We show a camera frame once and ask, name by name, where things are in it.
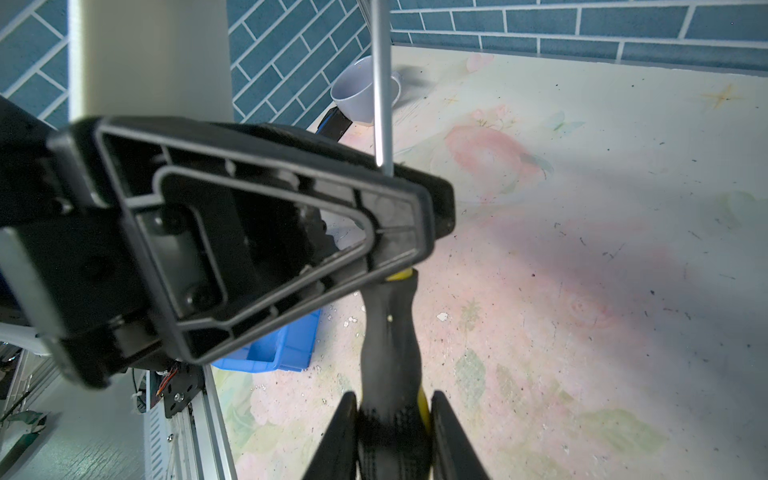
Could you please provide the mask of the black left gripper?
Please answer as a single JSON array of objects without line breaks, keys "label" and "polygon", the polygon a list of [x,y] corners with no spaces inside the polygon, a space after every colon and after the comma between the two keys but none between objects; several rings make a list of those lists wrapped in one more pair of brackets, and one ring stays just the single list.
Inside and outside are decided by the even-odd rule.
[{"label": "black left gripper", "polygon": [[1,103],[1,304],[91,389],[211,363],[411,267],[455,225],[445,179],[305,130]]}]

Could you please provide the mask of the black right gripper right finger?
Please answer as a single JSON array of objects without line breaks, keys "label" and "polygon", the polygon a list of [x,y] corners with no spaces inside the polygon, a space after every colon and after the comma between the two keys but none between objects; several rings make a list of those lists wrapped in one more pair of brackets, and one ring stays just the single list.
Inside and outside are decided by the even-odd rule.
[{"label": "black right gripper right finger", "polygon": [[434,479],[490,479],[447,396],[439,390],[432,397],[431,425]]}]

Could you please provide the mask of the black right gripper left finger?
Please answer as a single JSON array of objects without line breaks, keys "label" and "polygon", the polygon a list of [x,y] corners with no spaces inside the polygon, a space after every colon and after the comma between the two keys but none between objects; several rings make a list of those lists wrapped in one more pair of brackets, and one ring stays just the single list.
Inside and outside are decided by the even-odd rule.
[{"label": "black right gripper left finger", "polygon": [[303,480],[355,480],[357,475],[357,398],[343,394]]}]

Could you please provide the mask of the black yellow handled screwdriver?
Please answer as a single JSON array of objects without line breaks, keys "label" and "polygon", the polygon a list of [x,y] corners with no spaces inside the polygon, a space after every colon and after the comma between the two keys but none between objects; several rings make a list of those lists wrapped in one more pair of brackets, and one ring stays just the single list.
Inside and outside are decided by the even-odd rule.
[{"label": "black yellow handled screwdriver", "polygon": [[426,479],[431,469],[431,417],[412,316],[417,289],[412,267],[434,250],[433,223],[418,221],[416,238],[415,254],[398,272],[361,291],[367,319],[357,436],[365,479]]}]

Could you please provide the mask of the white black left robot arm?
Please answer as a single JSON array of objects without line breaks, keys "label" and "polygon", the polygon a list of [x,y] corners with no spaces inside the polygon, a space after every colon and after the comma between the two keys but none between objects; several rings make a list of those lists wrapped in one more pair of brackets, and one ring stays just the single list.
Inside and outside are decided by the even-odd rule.
[{"label": "white black left robot arm", "polygon": [[415,266],[451,185],[395,164],[390,47],[373,14],[375,151],[238,125],[221,1],[72,1],[71,107],[1,103],[1,296],[74,383],[203,365],[360,292],[368,395],[412,390]]}]

